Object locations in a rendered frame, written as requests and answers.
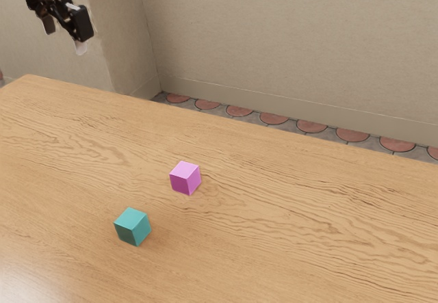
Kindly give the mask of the teal block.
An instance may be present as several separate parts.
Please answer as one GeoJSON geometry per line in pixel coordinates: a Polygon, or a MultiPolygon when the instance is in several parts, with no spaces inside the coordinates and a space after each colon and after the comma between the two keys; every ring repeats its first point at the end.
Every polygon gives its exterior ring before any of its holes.
{"type": "Polygon", "coordinates": [[[149,217],[145,212],[127,207],[113,222],[118,238],[138,247],[151,233],[149,217]]]}

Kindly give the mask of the pink block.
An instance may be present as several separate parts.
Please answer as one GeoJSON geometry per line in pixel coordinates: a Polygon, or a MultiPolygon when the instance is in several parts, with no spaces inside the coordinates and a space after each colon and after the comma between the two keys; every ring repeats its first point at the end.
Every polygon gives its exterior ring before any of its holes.
{"type": "Polygon", "coordinates": [[[169,173],[174,191],[191,196],[201,184],[201,171],[198,165],[180,161],[169,173]]]}

